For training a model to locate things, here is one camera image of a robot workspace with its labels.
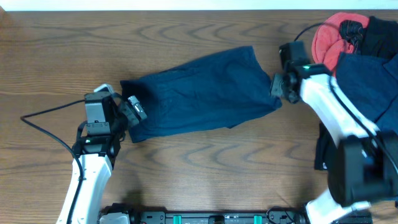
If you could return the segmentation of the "navy blue shorts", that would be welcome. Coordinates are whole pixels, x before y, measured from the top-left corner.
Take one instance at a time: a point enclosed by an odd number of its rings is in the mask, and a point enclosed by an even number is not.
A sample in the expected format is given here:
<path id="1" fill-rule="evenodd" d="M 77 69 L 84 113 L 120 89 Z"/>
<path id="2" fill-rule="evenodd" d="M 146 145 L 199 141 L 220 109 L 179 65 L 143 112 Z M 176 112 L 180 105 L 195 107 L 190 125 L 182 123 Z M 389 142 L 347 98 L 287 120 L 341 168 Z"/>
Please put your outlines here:
<path id="1" fill-rule="evenodd" d="M 122 80 L 147 118 L 129 130 L 132 142 L 174 134 L 233 128 L 282 106 L 251 46 L 198 58 L 135 80 Z"/>

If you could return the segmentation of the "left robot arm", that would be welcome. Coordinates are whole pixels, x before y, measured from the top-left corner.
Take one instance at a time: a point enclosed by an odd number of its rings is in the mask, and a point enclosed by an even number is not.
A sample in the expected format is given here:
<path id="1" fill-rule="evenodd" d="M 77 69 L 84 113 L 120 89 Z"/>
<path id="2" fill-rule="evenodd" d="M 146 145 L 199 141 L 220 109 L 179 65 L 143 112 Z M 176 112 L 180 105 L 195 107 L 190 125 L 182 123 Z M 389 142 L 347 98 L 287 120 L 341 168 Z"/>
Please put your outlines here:
<path id="1" fill-rule="evenodd" d="M 57 223 L 96 223 L 103 192 L 128 129 L 147 118 L 135 96 L 85 95 L 86 121 L 72 147 L 72 178 Z"/>

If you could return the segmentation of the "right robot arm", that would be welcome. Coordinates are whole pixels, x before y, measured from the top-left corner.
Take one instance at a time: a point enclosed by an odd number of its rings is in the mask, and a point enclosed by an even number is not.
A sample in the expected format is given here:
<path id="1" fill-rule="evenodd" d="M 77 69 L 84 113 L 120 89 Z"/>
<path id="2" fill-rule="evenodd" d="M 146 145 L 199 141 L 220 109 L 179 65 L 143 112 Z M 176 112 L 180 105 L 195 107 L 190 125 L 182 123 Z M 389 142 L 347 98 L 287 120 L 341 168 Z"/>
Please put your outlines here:
<path id="1" fill-rule="evenodd" d="M 303 42 L 279 47 L 282 73 L 270 94 L 302 101 L 321 119 L 336 149 L 328 156 L 328 188 L 304 206 L 296 223 L 353 222 L 372 203 L 397 200 L 397 134 L 381 131 L 363 116 L 324 64 L 311 63 Z"/>

